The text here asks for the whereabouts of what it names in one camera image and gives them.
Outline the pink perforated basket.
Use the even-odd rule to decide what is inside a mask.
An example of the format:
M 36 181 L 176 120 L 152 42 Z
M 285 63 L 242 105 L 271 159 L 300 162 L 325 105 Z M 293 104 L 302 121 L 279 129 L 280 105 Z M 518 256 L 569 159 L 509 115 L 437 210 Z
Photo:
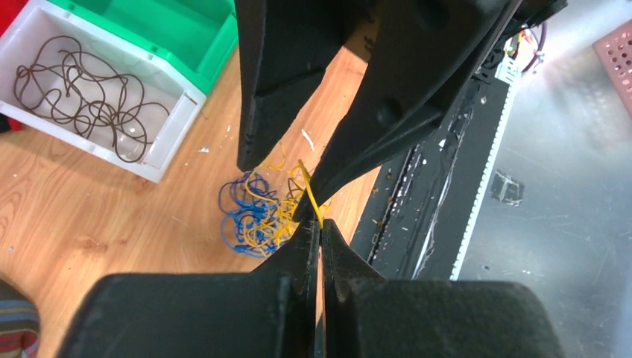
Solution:
M 631 116 L 631 19 L 595 41 L 592 48 Z

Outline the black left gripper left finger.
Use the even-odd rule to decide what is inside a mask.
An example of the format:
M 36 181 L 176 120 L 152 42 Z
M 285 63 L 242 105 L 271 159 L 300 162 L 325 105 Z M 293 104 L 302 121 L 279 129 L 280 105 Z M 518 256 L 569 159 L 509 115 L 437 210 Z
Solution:
M 320 225 L 249 273 L 118 273 L 75 313 L 59 357 L 312 357 Z

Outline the red plastic bin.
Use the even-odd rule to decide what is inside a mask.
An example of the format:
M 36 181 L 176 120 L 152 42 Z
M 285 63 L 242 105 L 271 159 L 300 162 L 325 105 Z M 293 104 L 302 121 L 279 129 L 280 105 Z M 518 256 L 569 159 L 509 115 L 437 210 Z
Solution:
M 1 35 L 9 28 L 22 11 L 28 0 L 1 0 Z M 22 124 L 13 118 L 1 114 L 1 133 L 20 131 Z

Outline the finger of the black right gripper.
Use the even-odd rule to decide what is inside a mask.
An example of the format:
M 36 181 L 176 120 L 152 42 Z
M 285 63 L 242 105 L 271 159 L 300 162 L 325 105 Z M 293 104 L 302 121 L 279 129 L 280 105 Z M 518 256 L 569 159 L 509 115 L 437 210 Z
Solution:
M 517 1 L 387 1 L 363 80 L 294 219 L 429 135 L 490 52 Z
M 241 71 L 237 166 L 259 166 L 366 14 L 365 1 L 236 1 Z

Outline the plaid cloth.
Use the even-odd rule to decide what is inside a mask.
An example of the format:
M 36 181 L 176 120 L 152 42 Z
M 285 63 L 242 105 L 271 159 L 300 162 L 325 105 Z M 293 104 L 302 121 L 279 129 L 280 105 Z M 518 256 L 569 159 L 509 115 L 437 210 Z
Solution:
M 37 357 L 40 316 L 17 288 L 1 280 L 1 357 Z

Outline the green plastic bin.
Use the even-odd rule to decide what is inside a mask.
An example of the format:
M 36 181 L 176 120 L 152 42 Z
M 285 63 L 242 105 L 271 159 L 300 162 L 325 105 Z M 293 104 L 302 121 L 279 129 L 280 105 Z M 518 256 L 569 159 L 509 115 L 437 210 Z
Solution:
M 206 95 L 238 43 L 235 4 L 230 0 L 76 0 L 55 4 L 166 60 Z

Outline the white plastic bin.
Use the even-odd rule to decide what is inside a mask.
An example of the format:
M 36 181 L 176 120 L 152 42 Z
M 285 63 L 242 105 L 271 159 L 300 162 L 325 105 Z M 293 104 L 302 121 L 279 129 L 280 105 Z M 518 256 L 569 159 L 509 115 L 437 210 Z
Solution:
M 206 96 L 173 66 L 49 1 L 1 36 L 1 113 L 154 183 Z

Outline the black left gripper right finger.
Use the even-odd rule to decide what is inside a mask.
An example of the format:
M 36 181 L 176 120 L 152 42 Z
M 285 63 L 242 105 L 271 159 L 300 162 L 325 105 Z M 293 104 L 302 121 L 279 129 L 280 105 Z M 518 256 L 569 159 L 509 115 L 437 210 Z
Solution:
M 563 357 L 538 297 L 499 281 L 393 280 L 327 219 L 323 254 L 325 357 Z

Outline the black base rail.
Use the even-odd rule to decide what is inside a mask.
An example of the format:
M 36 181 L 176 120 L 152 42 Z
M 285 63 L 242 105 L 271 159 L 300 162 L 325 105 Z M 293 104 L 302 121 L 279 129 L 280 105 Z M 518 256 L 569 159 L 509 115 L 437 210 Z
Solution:
M 381 167 L 351 241 L 380 274 L 459 277 L 520 78 L 492 51 L 439 129 Z

